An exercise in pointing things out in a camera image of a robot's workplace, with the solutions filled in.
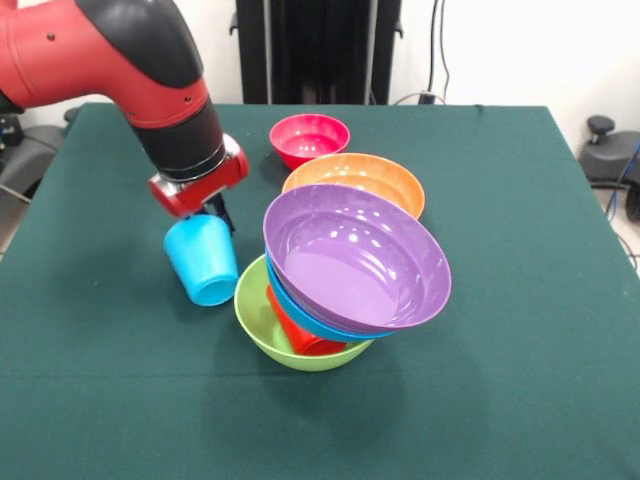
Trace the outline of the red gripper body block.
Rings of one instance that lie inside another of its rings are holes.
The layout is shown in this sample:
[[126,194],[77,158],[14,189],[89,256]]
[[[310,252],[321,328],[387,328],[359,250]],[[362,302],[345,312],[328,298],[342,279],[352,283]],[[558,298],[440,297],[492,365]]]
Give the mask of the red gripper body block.
[[185,218],[202,210],[215,195],[231,189],[249,174],[248,159],[230,135],[223,134],[224,155],[212,172],[195,180],[177,183],[159,173],[148,181],[152,196],[171,215]]

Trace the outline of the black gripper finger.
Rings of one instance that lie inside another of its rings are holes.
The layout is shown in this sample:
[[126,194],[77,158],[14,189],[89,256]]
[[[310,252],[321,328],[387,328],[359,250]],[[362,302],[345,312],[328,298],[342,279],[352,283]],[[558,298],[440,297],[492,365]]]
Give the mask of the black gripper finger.
[[228,213],[226,208],[226,203],[221,193],[215,194],[209,201],[208,204],[213,207],[215,211],[215,215],[221,218],[226,225],[228,226],[230,233],[234,234],[236,229],[231,219],[231,216]]

